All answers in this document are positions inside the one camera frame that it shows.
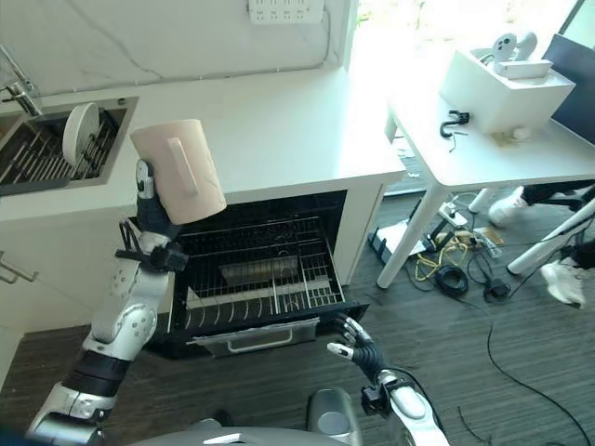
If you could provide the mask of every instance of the sink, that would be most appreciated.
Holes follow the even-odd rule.
[[[137,102],[97,102],[99,132],[76,165],[62,156],[62,137],[71,110],[80,104],[44,108],[36,118],[0,116],[0,196],[107,182]]]

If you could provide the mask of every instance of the robot finger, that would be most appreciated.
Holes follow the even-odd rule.
[[[329,342],[326,344],[326,349],[341,358],[348,361],[353,361],[353,348],[339,344],[338,342]]]
[[[354,346],[357,341],[357,332],[353,330],[343,319],[335,319],[333,321],[333,327],[337,333],[343,337],[347,344]]]
[[[349,327],[349,331],[358,341],[362,341],[365,343],[373,342],[372,336],[366,332],[366,330],[360,325],[357,321],[353,320],[352,318],[347,318],[345,320],[345,325]]]

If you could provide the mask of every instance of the white plate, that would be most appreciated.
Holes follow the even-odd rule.
[[[72,167],[76,167],[83,152],[89,145],[92,136],[96,136],[99,131],[99,107],[95,102],[89,102],[85,105],[74,107],[71,111],[66,127],[64,128],[64,137],[62,138],[62,154],[64,159]]]

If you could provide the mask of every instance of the white countertop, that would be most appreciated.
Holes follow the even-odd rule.
[[[391,183],[405,172],[384,121],[366,112],[368,99],[342,68],[73,93],[43,104],[125,97],[139,97],[128,134],[167,121],[202,121],[228,203]],[[107,184],[2,197],[0,221],[108,208],[133,214],[137,159],[126,137]]]
[[[400,82],[390,98],[396,124],[430,177],[452,190],[537,184],[595,178],[595,147],[549,120],[526,141],[497,140],[473,126],[450,126],[453,140],[442,138],[440,124],[451,107],[438,94],[438,82]]]

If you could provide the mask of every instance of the white shoe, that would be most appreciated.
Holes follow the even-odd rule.
[[[495,226],[500,228],[506,225],[519,214],[520,211],[529,207],[529,204],[521,197],[522,186],[517,188],[511,195],[498,200],[490,207],[488,216]]]
[[[588,273],[578,268],[570,257],[548,263],[541,267],[541,275],[548,283],[548,292],[564,304],[586,303],[583,293],[585,279]]]

